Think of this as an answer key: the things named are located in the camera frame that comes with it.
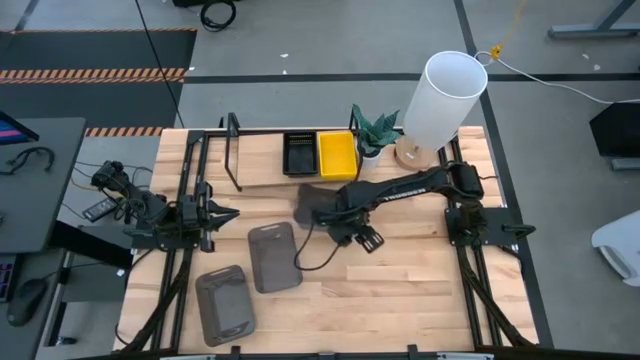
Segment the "black tray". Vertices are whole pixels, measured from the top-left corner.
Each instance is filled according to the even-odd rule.
[[[282,173],[287,176],[318,174],[316,132],[284,133]]]

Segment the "computer monitor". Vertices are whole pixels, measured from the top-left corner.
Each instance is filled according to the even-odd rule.
[[[38,141],[39,138],[38,134],[0,111],[0,146]]]

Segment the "gray floor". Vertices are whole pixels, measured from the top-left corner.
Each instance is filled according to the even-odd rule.
[[[198,27],[195,14],[170,1],[140,0],[149,27]],[[629,73],[640,65],[638,38],[550,41],[551,25],[595,21],[616,0],[530,1],[503,60],[531,73]],[[516,0],[464,0],[479,49],[503,40]],[[8,1],[0,28],[18,22],[27,0]],[[228,30],[199,31],[189,76],[420,72],[430,55],[463,50],[453,2],[447,0],[244,0]],[[640,22],[640,5],[623,19]],[[40,0],[27,29],[141,28],[132,1]],[[490,73],[506,73],[500,65]],[[609,99],[638,98],[637,82],[576,82]],[[345,124],[352,103],[366,115],[404,111],[411,81],[185,85],[180,111],[187,126],[215,126],[234,111],[248,126]],[[538,231],[530,244],[543,302],[558,348],[640,353],[640,290],[623,285],[590,246],[598,227],[637,210],[640,173],[613,173],[595,149],[588,121],[604,106],[534,83],[491,83],[495,111],[521,210]],[[479,105],[467,124],[484,125]],[[80,159],[118,159],[151,166],[153,138],[88,138]],[[76,174],[78,182],[85,178]],[[148,181],[141,177],[139,183]],[[70,187],[65,202],[84,209],[101,198]],[[66,209],[60,217],[80,224]],[[114,289],[119,283],[112,281]],[[104,354],[113,343],[117,301],[79,304],[63,333],[71,347],[41,359]],[[90,313],[86,322],[84,312]]]

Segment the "white lampshade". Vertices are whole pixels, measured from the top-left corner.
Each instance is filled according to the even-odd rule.
[[[484,66],[467,54],[444,51],[433,55],[405,113],[405,135],[421,148],[440,149],[456,134],[487,80]]]

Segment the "potted plant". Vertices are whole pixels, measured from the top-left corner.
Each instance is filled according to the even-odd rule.
[[[398,112],[400,112],[400,110],[389,116],[382,114],[378,120],[372,124],[362,115],[360,107],[353,104],[351,115],[358,122],[359,127],[357,149],[359,153],[361,152],[361,170],[369,170],[376,167],[378,161],[380,161],[382,149],[389,144],[395,143],[401,136],[393,130],[393,127],[396,125]]]

